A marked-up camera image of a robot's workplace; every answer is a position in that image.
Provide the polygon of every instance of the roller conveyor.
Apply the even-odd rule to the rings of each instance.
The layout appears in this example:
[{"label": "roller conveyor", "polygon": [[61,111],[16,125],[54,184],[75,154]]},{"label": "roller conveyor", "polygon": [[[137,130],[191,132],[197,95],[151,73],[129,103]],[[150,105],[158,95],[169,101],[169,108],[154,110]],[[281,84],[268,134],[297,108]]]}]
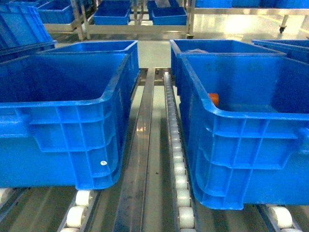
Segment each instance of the roller conveyor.
[{"label": "roller conveyor", "polygon": [[[132,133],[128,133],[122,178],[117,184],[95,191],[71,187],[12,189],[0,205],[0,231],[18,231],[26,221],[29,226],[22,231],[158,231],[155,224],[149,229],[146,207],[152,200],[147,191],[153,174],[149,165],[151,137],[156,133],[154,110],[160,107],[154,101],[154,91],[159,91],[164,96],[159,146],[167,146],[162,162],[169,164],[165,184],[169,184],[166,192],[171,199],[164,205],[169,213],[163,217],[170,221],[170,228],[164,231],[305,232],[284,205],[246,205],[242,211],[223,211],[207,209],[194,199],[177,110],[179,99],[172,83],[167,68],[141,69],[132,94],[137,101],[130,114],[128,129]],[[26,218],[25,211],[32,216]],[[42,218],[46,218],[45,223],[35,227],[36,222],[44,221]]]}]

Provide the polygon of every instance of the crate rim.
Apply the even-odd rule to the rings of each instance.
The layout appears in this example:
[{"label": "crate rim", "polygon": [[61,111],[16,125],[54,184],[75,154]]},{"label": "crate rim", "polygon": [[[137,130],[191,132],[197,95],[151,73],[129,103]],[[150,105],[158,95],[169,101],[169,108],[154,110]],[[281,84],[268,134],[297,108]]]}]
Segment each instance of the crate rim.
[{"label": "crate rim", "polygon": [[33,43],[33,44],[18,46],[18,47],[13,47],[13,48],[5,48],[3,50],[0,50],[0,56],[8,55],[9,53],[12,52],[12,50],[14,50],[14,52],[21,52],[21,51],[26,51],[28,49],[33,49],[36,47],[53,45],[56,43],[57,43],[57,40],[52,40],[52,41]]},{"label": "crate rim", "polygon": [[[180,15],[168,15],[168,16],[155,16],[154,12],[155,11],[158,11],[158,10],[161,10],[161,9],[167,9],[167,8],[181,8],[182,11],[185,13],[185,14],[180,14]],[[153,8],[152,9],[152,12],[151,12],[151,15],[152,17],[155,17],[155,18],[171,18],[171,17],[175,17],[175,16],[188,16],[187,15],[187,11],[183,8],[183,7],[165,7],[165,8]]]},{"label": "crate rim", "polygon": [[[1,65],[5,65],[10,62],[16,62],[19,60],[23,60],[25,58],[33,57],[33,56],[48,56],[51,55],[49,53],[44,53],[44,54],[37,54],[37,55],[29,55],[25,57],[20,57],[16,58],[13,60],[5,61],[1,63]],[[67,54],[68,56],[74,56],[74,55],[79,55],[79,54]],[[104,54],[104,55],[112,55],[112,56],[120,56],[123,55],[123,59],[119,64],[119,67],[116,69],[116,72],[114,75],[110,78],[108,84],[106,85],[102,95],[99,98],[96,99],[91,99],[91,100],[77,100],[77,101],[34,101],[34,102],[0,102],[0,108],[17,108],[17,107],[44,107],[44,106],[68,106],[68,105],[75,105],[75,106],[80,106],[80,105],[92,105],[92,104],[97,104],[101,102],[106,102],[109,99],[112,98],[113,92],[118,84],[118,80],[120,78],[120,75],[122,73],[122,70],[125,66],[125,64],[128,62],[128,59],[130,57],[129,54],[122,54],[122,53],[111,53],[111,54]]]},{"label": "crate rim", "polygon": [[[178,47],[178,45],[176,44],[176,41],[188,41],[188,40],[184,40],[184,39],[180,39],[180,40],[170,40],[170,44],[171,44],[171,47],[173,48],[174,50],[174,54],[179,57],[179,54],[181,55],[184,55],[184,54],[190,54],[190,55],[193,55],[195,53],[186,53],[186,52],[182,52],[180,50],[180,48]],[[220,39],[211,39],[211,40],[208,40],[208,39],[198,39],[198,40],[192,40],[192,41],[222,41]],[[252,56],[254,54],[256,54],[257,56],[261,56],[261,55],[266,55],[266,56],[286,56],[286,53],[284,52],[280,52],[280,51],[277,51],[275,49],[270,49],[270,48],[266,48],[266,47],[262,47],[262,46],[259,46],[259,45],[255,45],[255,44],[250,44],[250,43],[245,43],[243,41],[239,41],[239,40],[224,40],[224,41],[233,41],[233,42],[237,42],[237,43],[240,43],[240,44],[247,44],[247,45],[251,45],[251,46],[254,46],[254,47],[258,47],[258,48],[262,48],[262,49],[265,49],[265,50],[268,50],[268,51],[271,51],[273,53],[265,53],[265,52],[261,52],[261,53],[203,53],[203,55],[208,55],[208,54],[215,54],[216,56],[217,55],[223,55],[223,56],[233,56],[233,55],[238,55],[238,56]]]},{"label": "crate rim", "polygon": [[130,50],[134,45],[136,45],[138,43],[138,40],[116,40],[116,41],[87,41],[87,42],[77,42],[77,43],[72,43],[68,46],[72,46],[72,45],[76,45],[76,44],[92,44],[92,43],[114,43],[114,42],[132,42],[129,46],[127,46],[125,49],[122,49],[122,50],[113,50],[113,51],[76,51],[76,52],[55,52],[53,50],[56,50],[56,49],[59,49],[59,48],[62,48],[62,47],[56,47],[56,48],[53,48],[53,49],[50,49],[50,50],[46,50],[46,51],[41,51],[41,52],[38,52],[38,54],[41,54],[41,53],[48,53],[48,54],[76,54],[76,53],[82,53],[82,54],[88,54],[88,53],[106,53],[106,54],[109,54],[109,53],[114,53],[115,51],[116,52],[123,52],[123,51],[128,51]]},{"label": "crate rim", "polygon": [[[278,57],[281,59],[288,59],[291,62],[299,62],[302,65],[306,65],[309,68],[309,64],[303,63],[298,60]],[[191,66],[189,60],[186,56],[181,57],[181,62],[184,67],[187,69],[188,73],[190,73],[191,82],[193,82],[193,94],[197,94],[199,96],[199,101],[202,102],[202,105],[205,110],[211,112],[216,116],[228,117],[228,118],[246,118],[246,119],[276,119],[276,120],[304,120],[309,121],[309,114],[299,114],[299,113],[260,113],[260,112],[233,112],[233,111],[225,111],[217,108],[212,100],[210,99],[207,91],[202,85],[199,77]]]},{"label": "crate rim", "polygon": [[292,44],[286,44],[286,43],[280,43],[279,40],[252,40],[252,43],[257,43],[258,45],[275,45],[277,47],[282,47],[282,48],[293,48],[294,50],[297,51],[302,51],[304,52],[305,50],[307,50],[309,52],[309,47],[303,47],[303,46],[298,46],[298,45],[292,45]]},{"label": "crate rim", "polygon": [[70,5],[66,6],[65,8],[63,8],[62,10],[40,9],[41,7],[43,7],[43,6],[47,5],[47,4],[50,4],[51,2],[54,2],[54,1],[57,1],[57,0],[51,0],[51,1],[48,1],[48,2],[44,3],[43,5],[39,6],[38,7],[38,11],[44,11],[44,12],[46,12],[46,11],[49,11],[49,12],[50,11],[51,12],[64,12],[64,11],[68,10],[70,7],[72,7],[72,5],[70,4]]}]

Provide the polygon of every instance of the metal rail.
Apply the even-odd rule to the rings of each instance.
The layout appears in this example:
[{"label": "metal rail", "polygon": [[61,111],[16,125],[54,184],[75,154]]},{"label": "metal rail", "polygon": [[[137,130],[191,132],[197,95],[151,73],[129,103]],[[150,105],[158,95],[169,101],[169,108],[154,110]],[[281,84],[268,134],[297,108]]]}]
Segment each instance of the metal rail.
[{"label": "metal rail", "polygon": [[4,220],[4,218],[8,215],[8,213],[13,209],[13,207],[17,205],[18,201],[28,190],[29,188],[16,188],[10,194],[8,199],[2,204],[0,204],[0,223]]},{"label": "metal rail", "polygon": [[149,69],[130,156],[124,173],[113,231],[141,231],[143,227],[146,179],[149,157],[155,69]]},{"label": "metal rail", "polygon": [[[169,114],[168,114],[168,107],[167,107],[167,91],[166,91],[166,87],[167,87],[167,81],[166,81],[166,77],[167,75],[169,75],[172,78],[172,75],[170,74],[170,70],[168,73],[164,73],[163,74],[163,78],[164,78],[164,89],[165,89],[165,99],[166,99],[166,114],[167,114],[167,126],[168,126],[168,139],[169,139],[169,146],[171,147],[171,134],[170,134],[170,125],[169,125]],[[175,93],[174,93],[174,89],[172,88],[172,95],[173,95],[173,101],[175,103],[175,115],[176,115],[176,118],[177,118],[177,121],[180,122],[180,117],[178,115],[178,108],[177,108],[177,104],[176,104],[176,100],[175,100]],[[185,163],[185,166],[186,166],[186,170],[187,170],[187,176],[188,176],[188,180],[191,179],[190,177],[190,170],[189,170],[189,163],[188,163],[188,160],[186,158],[186,150],[185,150],[185,144],[184,144],[184,136],[183,136],[183,129],[182,129],[182,125],[181,123],[178,124],[179,125],[179,135],[180,135],[180,141],[182,143],[182,149],[183,149],[183,154],[184,154],[184,163]],[[169,157],[170,157],[170,168],[171,168],[171,180],[173,180],[175,178],[175,175],[173,173],[172,170],[174,170],[174,164],[173,164],[173,154],[172,152],[170,152],[169,154]],[[199,223],[199,217],[198,217],[198,212],[197,212],[197,203],[196,203],[196,199],[194,197],[194,193],[193,193],[193,189],[192,189],[192,186],[190,185],[190,182],[188,182],[188,189],[190,191],[190,196],[191,196],[191,207],[193,209],[193,213],[194,213],[194,225],[195,225],[195,230],[197,232],[200,232],[202,231],[201,230],[201,227],[200,227],[200,223]],[[174,197],[176,196],[176,193],[175,193],[175,186],[173,187],[172,186],[172,196],[173,196],[173,199]],[[173,213],[174,213],[174,225],[179,227],[179,212],[178,212],[178,209],[176,208],[176,212],[175,212],[175,206],[174,206],[174,202],[173,202]]]}]

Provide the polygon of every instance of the stainless steel frame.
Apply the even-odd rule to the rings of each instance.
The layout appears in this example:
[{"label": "stainless steel frame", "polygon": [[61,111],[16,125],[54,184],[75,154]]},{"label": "stainless steel frame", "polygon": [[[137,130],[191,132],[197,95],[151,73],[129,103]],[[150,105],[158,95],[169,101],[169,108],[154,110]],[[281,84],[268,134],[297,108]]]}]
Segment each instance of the stainless steel frame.
[{"label": "stainless steel frame", "polygon": [[[144,6],[147,0],[133,1],[134,25],[94,25],[93,15],[86,17],[86,10],[81,2],[82,15],[79,14],[78,0],[71,0],[75,20],[71,24],[45,24],[46,29],[53,33],[77,33],[79,40],[85,37],[91,39],[92,34],[162,34],[176,33],[187,35],[192,38],[195,15],[284,15],[280,25],[280,33],[286,28],[286,21],[289,15],[309,15],[309,9],[262,9],[262,8],[196,8],[196,0],[183,0],[183,6],[187,9],[188,19],[185,26],[144,26],[141,25],[144,14]],[[94,1],[93,8],[97,8],[98,1]]]},{"label": "stainless steel frame", "polygon": [[141,231],[144,218],[155,69],[149,69],[125,168],[113,231]]}]

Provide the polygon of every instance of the white roller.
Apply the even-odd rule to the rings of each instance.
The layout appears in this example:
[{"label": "white roller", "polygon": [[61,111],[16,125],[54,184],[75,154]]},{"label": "white roller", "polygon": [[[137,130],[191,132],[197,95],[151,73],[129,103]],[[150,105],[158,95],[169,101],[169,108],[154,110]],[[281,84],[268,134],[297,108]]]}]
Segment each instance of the white roller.
[{"label": "white roller", "polygon": [[73,228],[81,228],[87,214],[87,207],[74,206],[72,207],[67,216],[67,226]]},{"label": "white roller", "polygon": [[180,143],[180,141],[172,141],[172,146],[173,147],[181,147],[182,144]]},{"label": "white roller", "polygon": [[190,192],[187,189],[177,189],[177,206],[190,207]]},{"label": "white roller", "polygon": [[78,228],[64,228],[60,232],[79,232]]},{"label": "white roller", "polygon": [[188,182],[186,175],[175,176],[176,189],[188,189]]},{"label": "white roller", "polygon": [[170,121],[170,122],[172,122],[172,121],[177,121],[176,115],[170,116],[170,117],[169,117],[169,121]]},{"label": "white roller", "polygon": [[183,162],[182,152],[174,152],[173,153],[173,161],[174,161],[174,163]]},{"label": "white roller", "polygon": [[172,144],[172,149],[173,149],[173,152],[181,152],[182,146],[181,144]]},{"label": "white roller", "polygon": [[179,134],[179,129],[178,128],[175,128],[175,127],[171,127],[170,128],[170,133],[173,135],[173,134]]},{"label": "white roller", "polygon": [[179,142],[180,143],[180,135],[179,134],[173,134],[171,135],[172,142]]},{"label": "white roller", "polygon": [[12,188],[0,188],[0,204],[5,202],[12,192]]},{"label": "white roller", "polygon": [[292,215],[287,208],[281,206],[272,206],[268,210],[280,229],[292,227]]},{"label": "white roller", "polygon": [[185,165],[184,162],[174,163],[175,175],[185,175]]},{"label": "white roller", "polygon": [[170,125],[171,127],[178,127],[178,123],[177,123],[176,120],[169,122],[169,125]]},{"label": "white roller", "polygon": [[180,232],[196,232],[195,229],[181,229]]},{"label": "white roller", "polygon": [[302,231],[298,229],[288,228],[288,229],[282,229],[281,232],[302,232]]},{"label": "white roller", "polygon": [[93,199],[93,194],[93,190],[79,190],[76,194],[76,205],[88,207]]},{"label": "white roller", "polygon": [[194,228],[194,215],[191,207],[179,207],[179,226],[180,229]]}]

